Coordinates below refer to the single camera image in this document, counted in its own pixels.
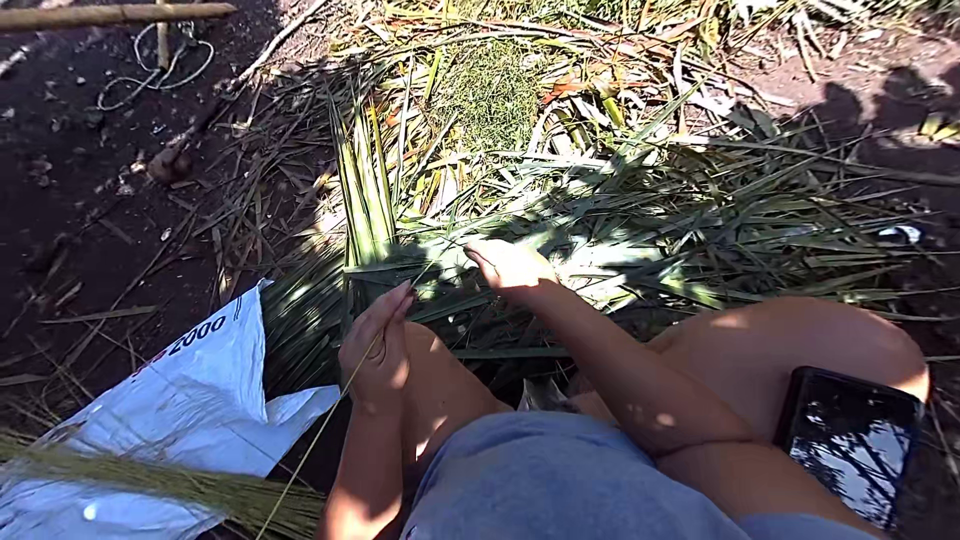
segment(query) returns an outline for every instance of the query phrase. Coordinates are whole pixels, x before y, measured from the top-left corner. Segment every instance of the wooden stick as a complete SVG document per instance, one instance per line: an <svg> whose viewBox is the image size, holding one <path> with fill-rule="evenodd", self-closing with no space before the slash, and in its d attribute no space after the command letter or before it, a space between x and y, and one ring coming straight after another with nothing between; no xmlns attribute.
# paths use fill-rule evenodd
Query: wooden stick
<svg viewBox="0 0 960 540"><path fill-rule="evenodd" d="M156 0L158 6L166 6L167 0ZM167 40L167 23L156 24L156 66L166 71L170 69L170 43Z"/></svg>
<svg viewBox="0 0 960 540"><path fill-rule="evenodd" d="M0 33L111 26L137 22L222 17L237 11L231 4L124 4L52 10L0 10Z"/></svg>

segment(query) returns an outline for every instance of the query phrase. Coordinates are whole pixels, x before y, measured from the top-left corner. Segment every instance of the smartphone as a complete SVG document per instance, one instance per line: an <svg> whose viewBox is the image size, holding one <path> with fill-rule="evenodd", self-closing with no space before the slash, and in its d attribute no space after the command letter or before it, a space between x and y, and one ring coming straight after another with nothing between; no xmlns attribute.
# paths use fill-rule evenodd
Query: smartphone
<svg viewBox="0 0 960 540"><path fill-rule="evenodd" d="M920 400L896 388L799 367L774 444L851 510L889 528L923 413Z"/></svg>

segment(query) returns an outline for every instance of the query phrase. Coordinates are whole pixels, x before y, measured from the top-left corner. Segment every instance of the person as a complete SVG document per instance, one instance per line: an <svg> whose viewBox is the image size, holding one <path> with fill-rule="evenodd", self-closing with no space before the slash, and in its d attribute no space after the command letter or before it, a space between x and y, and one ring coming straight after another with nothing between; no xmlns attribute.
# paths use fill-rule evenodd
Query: person
<svg viewBox="0 0 960 540"><path fill-rule="evenodd" d="M594 388L571 400L588 414L499 402L433 332L404 321L406 282L340 350L353 409L318 538L884 538L770 440L800 365L925 400L922 353L896 326L778 298L640 344L536 252L502 240L466 251L567 348ZM594 418L608 413L616 427Z"/></svg>

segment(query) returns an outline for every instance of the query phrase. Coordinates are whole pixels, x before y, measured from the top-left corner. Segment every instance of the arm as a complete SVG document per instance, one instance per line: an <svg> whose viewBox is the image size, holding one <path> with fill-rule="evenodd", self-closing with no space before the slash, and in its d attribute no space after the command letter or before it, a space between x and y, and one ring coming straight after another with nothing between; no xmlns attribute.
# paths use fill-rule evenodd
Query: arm
<svg viewBox="0 0 960 540"><path fill-rule="evenodd" d="M406 282L378 298L353 322L340 348L353 410L318 539L399 535L402 391L410 371L403 317L413 303L412 292Z"/></svg>
<svg viewBox="0 0 960 540"><path fill-rule="evenodd" d="M493 289L554 331L620 427L664 474L733 518L803 513L883 538L788 455L758 440L709 388L559 285L544 258L499 240L471 242L467 250Z"/></svg>
<svg viewBox="0 0 960 540"><path fill-rule="evenodd" d="M709 389L660 361L576 293L545 281L523 296L570 351L620 427L654 458L709 442L750 441L750 427Z"/></svg>
<svg viewBox="0 0 960 540"><path fill-rule="evenodd" d="M355 405L317 537L376 538L396 521L402 492L399 415L371 415Z"/></svg>

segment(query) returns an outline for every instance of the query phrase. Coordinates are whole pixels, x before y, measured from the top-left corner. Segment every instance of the dirt ground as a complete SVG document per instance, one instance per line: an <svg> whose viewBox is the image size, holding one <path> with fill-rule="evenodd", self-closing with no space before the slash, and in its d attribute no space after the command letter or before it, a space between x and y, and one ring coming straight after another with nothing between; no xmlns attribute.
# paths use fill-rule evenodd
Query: dirt ground
<svg viewBox="0 0 960 540"><path fill-rule="evenodd" d="M5 7L21 4L11 1ZM150 184L138 157L148 160L191 125L213 99L215 87L242 71L308 2L234 4L239 13L197 29L197 37L216 49L199 79L173 91L145 91L110 112L92 108L104 84L118 75L145 75L132 52L138 28L0 37L0 62L28 49L26 60L0 76L0 297L6 299L0 304L0 384L23 372L49 374L52 361L75 360L71 369L96 395L218 306L208 235L167 249L166 231L215 195L210 187L229 165L206 169L228 140L229 127L212 130L191 152L192 172L174 189ZM307 25L306 37L289 46L309 54L322 32L322 24ZM823 37L828 47L835 38ZM887 131L861 145L861 160L960 177L957 148L915 135L930 110L954 118L960 112L956 42L900 31L865 41L851 36L837 60L814 60L816 82L791 53L795 45L788 37L761 37L752 46L754 53L731 59L729 68L757 88L794 102L773 107L775 114L813 110L824 124L820 136L828 141L864 130ZM924 231L944 249L960 251L960 189L925 185L901 198L940 211ZM255 274L251 270L246 277ZM957 284L957 276L960 257L948 258L946 266L915 268L899 279L919 289ZM95 323L40 322L152 306L157 310L151 313L109 319L95 334L90 333ZM908 308L924 315L960 314L960 295L914 297ZM907 329L927 355L960 350L960 320ZM960 484L945 459L960 459L960 362L932 369L944 436L927 425L916 446L899 502L903 538L938 538L960 530ZM39 387L28 390L55 411L85 404L83 396L42 394ZM27 422L24 428L42 425Z"/></svg>

